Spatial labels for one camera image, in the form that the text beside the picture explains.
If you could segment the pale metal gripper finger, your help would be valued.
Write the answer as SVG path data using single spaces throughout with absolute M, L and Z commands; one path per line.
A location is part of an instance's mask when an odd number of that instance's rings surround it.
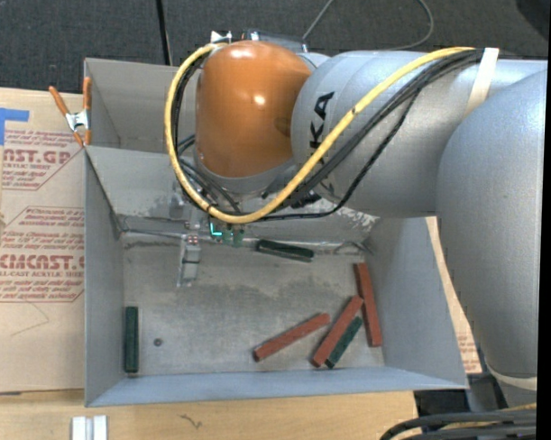
M 177 286 L 185 287 L 194 280 L 195 263 L 187 261 L 184 257 L 179 262 L 177 269 Z
M 200 261 L 201 247 L 199 237 L 197 235 L 189 235 L 184 243 L 182 276 L 184 278 L 195 278 Z

